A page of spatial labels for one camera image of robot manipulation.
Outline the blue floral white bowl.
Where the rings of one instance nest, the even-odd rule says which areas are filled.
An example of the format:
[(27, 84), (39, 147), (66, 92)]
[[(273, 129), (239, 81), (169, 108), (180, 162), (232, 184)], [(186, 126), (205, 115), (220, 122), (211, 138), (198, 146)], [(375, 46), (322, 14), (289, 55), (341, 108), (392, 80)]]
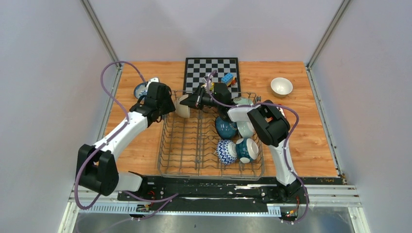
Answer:
[(136, 99), (143, 100), (147, 95), (147, 91), (146, 83), (140, 83), (134, 89), (134, 96)]

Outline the blue zigzag bowl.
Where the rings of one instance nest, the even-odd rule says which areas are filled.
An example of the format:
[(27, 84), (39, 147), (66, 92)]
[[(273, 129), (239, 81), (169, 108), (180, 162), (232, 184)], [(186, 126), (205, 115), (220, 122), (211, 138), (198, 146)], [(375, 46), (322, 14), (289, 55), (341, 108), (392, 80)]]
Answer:
[(218, 141), (216, 154), (223, 165), (230, 165), (238, 158), (236, 144), (229, 139), (222, 139)]

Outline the beige floral bowl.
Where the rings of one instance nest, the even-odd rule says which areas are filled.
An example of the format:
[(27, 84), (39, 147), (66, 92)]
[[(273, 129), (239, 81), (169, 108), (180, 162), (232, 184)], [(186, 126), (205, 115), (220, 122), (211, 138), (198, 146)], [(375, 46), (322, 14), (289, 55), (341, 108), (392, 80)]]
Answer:
[(270, 87), (273, 95), (278, 98), (284, 98), (293, 91), (293, 84), (291, 81), (283, 77), (274, 78), (270, 83)]

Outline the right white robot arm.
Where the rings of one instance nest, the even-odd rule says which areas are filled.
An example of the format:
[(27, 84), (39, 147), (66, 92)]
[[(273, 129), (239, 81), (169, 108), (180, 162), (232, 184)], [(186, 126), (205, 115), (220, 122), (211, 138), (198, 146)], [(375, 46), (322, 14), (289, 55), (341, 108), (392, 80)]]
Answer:
[(295, 172), (289, 151), (289, 138), (297, 125), (291, 125), (281, 113), (281, 109), (290, 111), (296, 120), (299, 120), (296, 111), (271, 100), (243, 102), (240, 97), (234, 98), (223, 83), (215, 84), (212, 91), (207, 84), (199, 86), (195, 92), (184, 97), (180, 104), (199, 110), (214, 107), (226, 122), (250, 124), (272, 155), (278, 182), (278, 198), (286, 203), (296, 198), (297, 191), (304, 186)]

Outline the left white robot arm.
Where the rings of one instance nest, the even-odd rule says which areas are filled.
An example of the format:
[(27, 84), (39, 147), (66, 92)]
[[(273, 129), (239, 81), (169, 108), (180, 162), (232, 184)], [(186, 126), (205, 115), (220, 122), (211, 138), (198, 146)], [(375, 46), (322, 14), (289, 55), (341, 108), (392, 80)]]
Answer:
[(75, 185), (103, 196), (130, 191), (136, 200), (146, 199), (149, 188), (143, 184), (143, 177), (133, 172), (119, 172), (116, 161), (140, 133), (173, 111), (170, 87), (158, 82), (149, 84), (143, 103), (133, 105), (115, 129), (95, 144), (79, 148)]

